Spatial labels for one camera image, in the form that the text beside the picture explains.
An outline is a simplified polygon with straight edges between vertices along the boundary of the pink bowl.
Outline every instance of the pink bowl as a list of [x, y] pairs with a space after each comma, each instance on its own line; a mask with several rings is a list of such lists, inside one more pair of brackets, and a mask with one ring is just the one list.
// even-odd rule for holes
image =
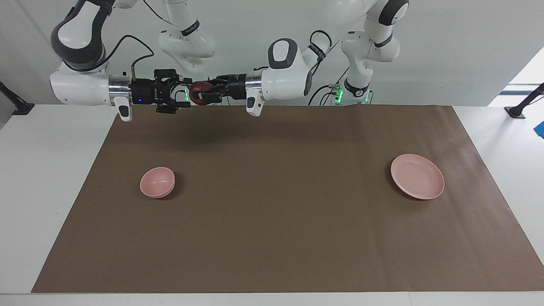
[[149, 170], [140, 180], [140, 190], [153, 199], [164, 198], [169, 195], [176, 184], [176, 177], [172, 170], [158, 167]]

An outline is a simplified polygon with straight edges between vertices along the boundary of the black label band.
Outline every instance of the black label band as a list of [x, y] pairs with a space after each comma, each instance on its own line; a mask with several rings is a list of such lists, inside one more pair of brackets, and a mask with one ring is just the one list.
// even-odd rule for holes
[[194, 31], [198, 30], [200, 27], [200, 21], [196, 21], [195, 23], [193, 23], [192, 26], [188, 27], [187, 29], [181, 31], [181, 35], [183, 36], [189, 36], [191, 35]]
[[326, 57], [327, 57], [327, 54], [325, 54], [325, 52], [323, 52], [323, 50], [321, 50], [320, 47], [318, 47], [316, 44], [314, 43], [311, 43], [308, 48], [310, 50], [313, 51], [313, 53], [315, 53], [317, 55], [317, 62], [318, 63], [321, 63]]
[[367, 92], [368, 87], [370, 87], [370, 84], [368, 84], [366, 87], [363, 87], [363, 88], [355, 88], [348, 83], [348, 79], [345, 79], [344, 86], [350, 93], [353, 94], [354, 97], [362, 97], [364, 93]]
[[383, 42], [377, 44], [376, 42], [374, 43], [374, 46], [376, 46], [376, 48], [382, 48], [384, 47], [385, 45], [389, 44], [391, 42], [391, 40], [393, 40], [393, 33], [391, 33], [391, 36], [389, 36], [388, 39], [384, 40]]

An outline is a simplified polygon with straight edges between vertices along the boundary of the black mount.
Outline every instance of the black mount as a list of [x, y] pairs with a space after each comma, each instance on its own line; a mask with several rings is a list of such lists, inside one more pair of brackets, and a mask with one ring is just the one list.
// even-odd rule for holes
[[510, 115], [510, 117], [514, 119], [525, 119], [525, 116], [523, 115], [523, 109], [531, 105], [532, 102], [542, 93], [544, 93], [544, 83], [540, 84], [540, 86], [535, 89], [528, 97], [526, 97], [525, 100], [520, 103], [520, 105], [516, 107], [505, 107], [504, 109], [506, 109], [508, 115]]
[[32, 108], [34, 107], [33, 103], [26, 103], [25, 100], [23, 100], [21, 97], [19, 97], [16, 93], [9, 90], [4, 83], [0, 82], [0, 91], [15, 105], [17, 108], [12, 115], [28, 115]]

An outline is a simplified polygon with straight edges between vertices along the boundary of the white wall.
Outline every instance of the white wall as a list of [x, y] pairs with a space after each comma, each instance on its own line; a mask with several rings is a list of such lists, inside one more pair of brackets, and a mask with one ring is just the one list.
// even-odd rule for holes
[[[56, 103], [48, 76], [60, 61], [49, 45], [52, 28], [76, 0], [2, 0], [0, 10], [0, 76], [29, 102]], [[166, 16], [160, 0], [149, 0]], [[319, 27], [325, 0], [192, 0], [202, 27], [218, 47], [207, 61], [209, 76], [244, 73], [267, 64], [267, 49], [281, 37], [305, 47]], [[399, 58], [375, 64], [375, 103], [487, 105], [544, 46], [542, 0], [412, 0], [395, 35]], [[139, 77], [153, 69], [175, 68], [158, 47], [158, 33], [169, 28], [139, 2], [131, 10], [115, 10], [104, 27], [111, 50], [124, 34], [143, 39], [157, 56], [137, 65]], [[146, 50], [127, 40], [110, 62], [109, 72], [128, 71]], [[314, 79], [314, 89], [334, 82], [347, 67], [340, 48], [334, 50]], [[188, 76], [195, 79], [206, 76]], [[307, 99], [290, 101], [304, 104]]]

